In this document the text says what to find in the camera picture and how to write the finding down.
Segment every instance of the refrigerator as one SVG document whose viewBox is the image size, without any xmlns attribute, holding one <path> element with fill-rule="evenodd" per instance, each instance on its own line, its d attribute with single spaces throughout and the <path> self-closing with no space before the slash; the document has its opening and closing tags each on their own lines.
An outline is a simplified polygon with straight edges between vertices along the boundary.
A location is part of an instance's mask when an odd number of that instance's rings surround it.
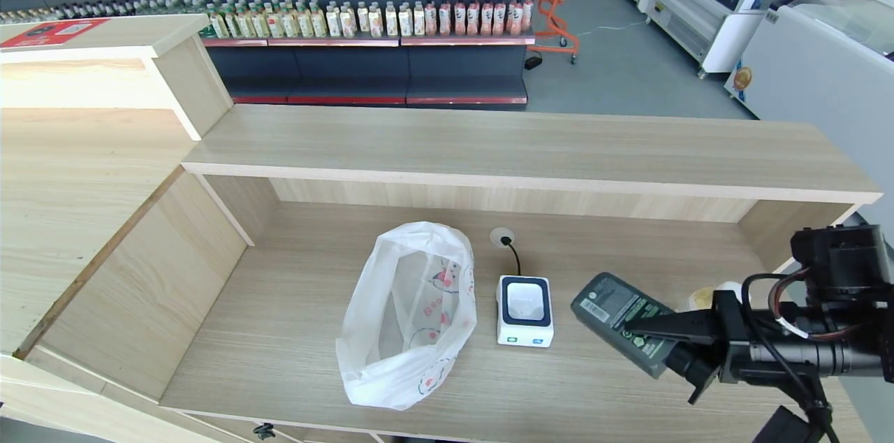
<svg viewBox="0 0 894 443">
<path fill-rule="evenodd" d="M 894 239 L 894 8 L 776 0 L 726 89 L 761 120 L 809 122 L 884 195 L 858 213 Z"/>
</svg>

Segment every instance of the power cord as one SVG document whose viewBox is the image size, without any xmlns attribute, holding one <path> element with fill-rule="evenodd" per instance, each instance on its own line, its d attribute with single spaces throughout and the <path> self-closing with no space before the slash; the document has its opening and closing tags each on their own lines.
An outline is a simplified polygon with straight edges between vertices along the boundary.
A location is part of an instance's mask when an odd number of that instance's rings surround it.
<svg viewBox="0 0 894 443">
<path fill-rule="evenodd" d="M 512 254 L 515 255 L 516 275 L 518 275 L 518 277 L 521 277 L 521 261 L 518 259 L 518 252 L 515 251 L 515 247 L 512 246 L 512 239 L 510 239 L 510 237 L 507 237 L 504 235 L 504 236 L 500 237 L 500 243 L 502 243 L 502 245 L 512 249 Z"/>
</svg>

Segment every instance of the wooden panel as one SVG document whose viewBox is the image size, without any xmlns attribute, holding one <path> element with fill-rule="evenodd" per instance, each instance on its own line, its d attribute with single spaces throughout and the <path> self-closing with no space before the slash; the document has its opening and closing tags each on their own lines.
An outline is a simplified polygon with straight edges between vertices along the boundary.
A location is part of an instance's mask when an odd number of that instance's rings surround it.
<svg viewBox="0 0 894 443">
<path fill-rule="evenodd" d="M 0 115 L 0 351 L 11 354 L 195 143 L 170 111 Z"/>
<path fill-rule="evenodd" d="M 38 343 L 157 400 L 244 249 L 195 176 L 185 173 Z"/>
<path fill-rule="evenodd" d="M 192 173 L 869 203 L 881 194 L 814 127 L 542 112 L 236 106 Z"/>
<path fill-rule="evenodd" d="M 418 220 L 469 236 L 478 326 L 444 385 L 418 405 L 405 412 L 351 405 L 332 341 L 376 236 Z M 495 226 L 514 230 L 524 274 L 550 278 L 556 334 L 549 349 L 496 344 L 494 288 L 515 261 L 488 239 Z M 593 428 L 617 442 L 750 441 L 778 404 L 798 412 L 779 392 L 744 384 L 712 386 L 692 407 L 683 379 L 671 372 L 658 383 L 642 373 L 569 309 L 601 271 L 674 308 L 693 290 L 762 267 L 735 224 L 282 202 L 263 242 L 234 269 L 161 404 L 272 423 L 511 443 L 589 442 Z M 868 440 L 839 382 L 824 384 L 841 439 Z"/>
<path fill-rule="evenodd" d="M 855 210 L 849 204 L 759 201 L 742 218 L 740 226 L 763 268 L 775 272 L 791 262 L 789 240 L 796 231 L 839 223 Z"/>
<path fill-rule="evenodd" d="M 183 41 L 156 59 L 146 59 L 147 70 L 165 92 L 170 106 L 189 137 L 199 140 L 233 106 L 224 82 L 197 36 Z"/>
<path fill-rule="evenodd" d="M 3 401 L 16 412 L 74 433 L 115 443 L 236 443 L 212 440 L 103 398 L 64 390 L 3 382 Z"/>
<path fill-rule="evenodd" d="M 595 191 L 433 186 L 307 179 L 270 180 L 281 201 L 362 206 L 451 208 L 572 216 L 736 223 L 756 201 L 743 198 L 600 194 Z"/>
<path fill-rule="evenodd" d="M 138 59 L 4 64 L 0 82 L 0 108 L 170 108 Z"/>
<path fill-rule="evenodd" d="M 262 177 L 197 175 L 248 245 L 255 245 L 277 210 L 280 198 Z"/>
</svg>

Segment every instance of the freezer lid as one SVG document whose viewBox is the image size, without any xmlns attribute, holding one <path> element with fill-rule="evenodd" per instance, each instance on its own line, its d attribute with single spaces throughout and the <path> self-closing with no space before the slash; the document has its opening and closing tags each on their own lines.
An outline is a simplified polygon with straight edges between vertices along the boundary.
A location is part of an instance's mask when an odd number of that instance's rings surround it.
<svg viewBox="0 0 894 443">
<path fill-rule="evenodd" d="M 877 0 L 788 0 L 785 6 L 894 60 L 894 8 Z"/>
</svg>

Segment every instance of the counter top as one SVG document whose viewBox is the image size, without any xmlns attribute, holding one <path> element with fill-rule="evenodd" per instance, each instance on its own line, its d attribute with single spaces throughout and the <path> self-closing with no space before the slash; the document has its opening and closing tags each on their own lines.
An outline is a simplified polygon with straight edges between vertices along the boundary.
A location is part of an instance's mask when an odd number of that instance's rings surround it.
<svg viewBox="0 0 894 443">
<path fill-rule="evenodd" d="M 189 172 L 871 203 L 874 183 L 806 124 L 236 105 Z"/>
<path fill-rule="evenodd" d="M 0 43 L 39 22 L 0 26 Z M 0 64 L 156 58 L 208 25 L 204 14 L 113 17 L 61 45 L 0 49 Z"/>
<path fill-rule="evenodd" d="M 195 143 L 170 110 L 0 112 L 0 351 L 12 354 Z"/>
<path fill-rule="evenodd" d="M 443 386 L 405 412 L 349 404 L 335 338 L 376 236 L 437 221 L 469 236 L 478 325 Z M 494 291 L 515 261 L 488 239 L 516 233 L 522 273 L 550 280 L 548 349 L 496 344 Z M 691 291 L 763 271 L 735 224 L 412 210 L 284 202 L 249 247 L 167 386 L 161 405 L 194 414 L 450 440 L 716 443 L 751 441 L 780 392 L 715 382 L 696 406 L 673 372 L 641 372 L 572 315 L 601 271 L 671 307 Z M 766 294 L 767 287 L 756 289 Z M 842 441 L 868 441 L 836 379 L 824 380 Z"/>
</svg>

